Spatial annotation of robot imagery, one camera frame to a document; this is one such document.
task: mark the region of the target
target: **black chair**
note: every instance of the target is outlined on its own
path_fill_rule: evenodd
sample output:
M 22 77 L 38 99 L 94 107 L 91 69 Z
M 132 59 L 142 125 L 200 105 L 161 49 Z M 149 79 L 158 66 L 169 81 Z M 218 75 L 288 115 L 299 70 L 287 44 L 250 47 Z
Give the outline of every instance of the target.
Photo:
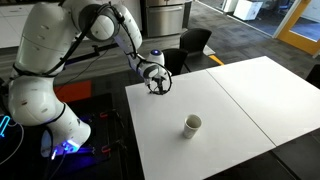
M 266 0 L 262 6 L 261 9 L 258 12 L 257 17 L 259 18 L 259 20 L 263 19 L 263 17 L 265 16 L 272 16 L 273 15 L 273 11 L 276 8 L 278 4 L 278 0 Z
M 184 61 L 188 51 L 184 49 L 170 48 L 162 50 L 164 55 L 164 66 L 172 73 L 172 76 L 181 74 Z
M 188 51 L 185 66 L 189 72 L 202 70 L 219 64 L 203 53 L 211 31 L 202 28 L 189 29 L 180 37 L 180 49 Z
M 290 0 L 278 0 L 278 13 L 281 14 L 284 10 L 287 10 L 291 6 Z
M 320 89 L 320 64 L 313 66 L 306 81 Z

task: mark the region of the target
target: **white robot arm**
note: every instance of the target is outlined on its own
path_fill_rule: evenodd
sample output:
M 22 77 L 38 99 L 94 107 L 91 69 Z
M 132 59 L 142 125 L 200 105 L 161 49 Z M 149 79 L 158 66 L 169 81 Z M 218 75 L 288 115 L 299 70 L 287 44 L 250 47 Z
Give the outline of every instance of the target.
M 60 102 L 53 91 L 54 77 L 65 63 L 61 57 L 76 48 L 72 41 L 80 32 L 85 32 L 80 39 L 84 35 L 101 42 L 114 38 L 146 85 L 152 79 L 170 78 L 163 69 L 161 51 L 152 51 L 147 60 L 137 53 L 142 37 L 126 7 L 99 5 L 94 0 L 67 0 L 60 6 L 37 3 L 27 18 L 13 66 L 9 111 L 17 123 L 46 124 L 50 129 L 42 137 L 44 157 L 77 152 L 91 133 L 89 125 Z

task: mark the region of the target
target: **desk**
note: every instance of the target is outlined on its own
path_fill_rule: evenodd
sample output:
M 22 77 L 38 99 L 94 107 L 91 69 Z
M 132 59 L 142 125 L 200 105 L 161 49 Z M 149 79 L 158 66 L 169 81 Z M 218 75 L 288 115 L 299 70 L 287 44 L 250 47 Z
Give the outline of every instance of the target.
M 262 4 L 263 2 L 239 0 L 233 15 L 242 20 L 254 20 Z
M 320 91 L 268 57 L 207 71 L 277 146 L 320 127 Z
M 163 96 L 144 84 L 126 92 L 147 180 L 204 179 L 275 147 L 205 70 L 174 76 Z M 191 113 L 202 127 L 189 140 L 182 130 Z

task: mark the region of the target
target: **blue light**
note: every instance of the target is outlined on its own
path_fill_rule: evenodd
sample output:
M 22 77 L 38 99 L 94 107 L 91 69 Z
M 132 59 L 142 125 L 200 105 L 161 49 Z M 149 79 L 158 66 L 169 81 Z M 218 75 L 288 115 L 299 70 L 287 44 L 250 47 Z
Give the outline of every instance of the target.
M 52 156 L 51 156 L 51 160 L 54 160 L 54 158 L 56 157 L 56 154 L 57 154 L 58 150 L 55 149 L 52 153 Z
M 80 146 L 77 143 L 73 142 L 72 140 L 68 140 L 67 142 L 72 146 L 70 150 L 73 152 L 78 151 L 78 149 L 80 148 Z
M 157 49 L 153 49 L 153 50 L 151 51 L 151 54 L 154 55 L 154 56 L 159 56 L 159 55 L 162 54 L 162 52 L 159 51 L 159 50 L 157 50 Z
M 10 117 L 9 116 L 4 116 L 2 118 L 2 121 L 0 123 L 0 137 L 4 137 L 4 130 L 6 129 L 6 127 L 8 126 L 8 123 L 10 121 Z

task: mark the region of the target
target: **cup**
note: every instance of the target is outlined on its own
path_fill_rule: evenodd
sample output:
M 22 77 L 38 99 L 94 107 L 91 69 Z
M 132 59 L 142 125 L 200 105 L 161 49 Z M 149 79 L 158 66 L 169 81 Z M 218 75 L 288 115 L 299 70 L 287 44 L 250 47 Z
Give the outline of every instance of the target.
M 191 139 L 201 126 L 201 119 L 194 114 L 190 114 L 184 121 L 183 135 Z

